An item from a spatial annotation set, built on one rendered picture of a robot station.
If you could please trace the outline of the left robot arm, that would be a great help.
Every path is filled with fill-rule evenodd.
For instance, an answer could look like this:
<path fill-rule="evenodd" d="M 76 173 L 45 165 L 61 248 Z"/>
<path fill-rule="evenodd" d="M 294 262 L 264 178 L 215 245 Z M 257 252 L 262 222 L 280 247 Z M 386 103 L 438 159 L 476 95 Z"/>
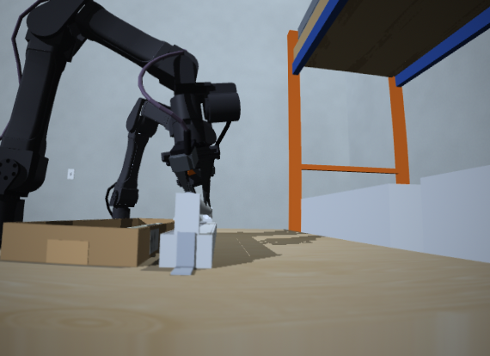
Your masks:
<path fill-rule="evenodd" d="M 141 111 L 142 109 L 142 111 Z M 141 115 L 142 116 L 141 116 Z M 203 120 L 206 146 L 217 141 L 212 124 Z M 174 137 L 172 118 L 148 100 L 139 97 L 126 121 L 128 144 L 126 156 L 117 184 L 114 185 L 109 206 L 113 206 L 113 218 L 130 218 L 130 210 L 138 202 L 138 171 L 149 138 L 156 133 L 158 124 Z M 169 126 L 169 128 L 168 128 Z M 142 135 L 142 136 L 139 136 Z"/>

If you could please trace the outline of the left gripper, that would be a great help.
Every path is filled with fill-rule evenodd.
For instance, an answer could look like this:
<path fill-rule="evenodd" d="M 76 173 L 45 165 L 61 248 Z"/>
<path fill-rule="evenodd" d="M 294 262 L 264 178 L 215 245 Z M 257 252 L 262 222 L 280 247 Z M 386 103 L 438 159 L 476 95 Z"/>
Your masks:
<path fill-rule="evenodd" d="M 202 185 L 202 182 L 201 182 L 201 177 L 199 178 L 194 172 L 192 169 L 188 170 L 188 176 L 189 176 L 189 181 L 190 181 L 190 188 L 191 188 L 191 193 L 196 193 L 195 191 L 195 187 L 197 186 L 200 186 Z M 180 184 L 179 180 L 176 180 L 177 182 L 177 185 L 182 187 L 182 185 Z M 210 203 L 210 185 L 211 183 L 209 183 L 209 187 L 208 187 L 208 192 L 207 192 L 207 203 L 208 203 L 208 206 L 211 207 L 211 203 Z"/>

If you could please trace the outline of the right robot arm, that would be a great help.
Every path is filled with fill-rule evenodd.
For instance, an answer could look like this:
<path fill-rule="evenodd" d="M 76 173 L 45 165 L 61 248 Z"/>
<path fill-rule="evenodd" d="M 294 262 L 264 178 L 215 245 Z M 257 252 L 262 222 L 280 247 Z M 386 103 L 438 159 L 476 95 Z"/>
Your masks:
<path fill-rule="evenodd" d="M 46 178 L 46 135 L 58 83 L 66 63 L 87 39 L 142 68 L 157 57 L 178 52 L 147 70 L 174 91 L 171 111 L 186 125 L 191 120 L 203 122 L 202 111 L 208 123 L 240 119 L 234 83 L 196 83 L 199 63 L 190 52 L 146 34 L 94 0 L 50 0 L 30 11 L 27 26 L 26 60 L 0 145 L 0 247 L 3 223 L 23 222 L 25 200 L 20 197 L 27 198 Z"/>

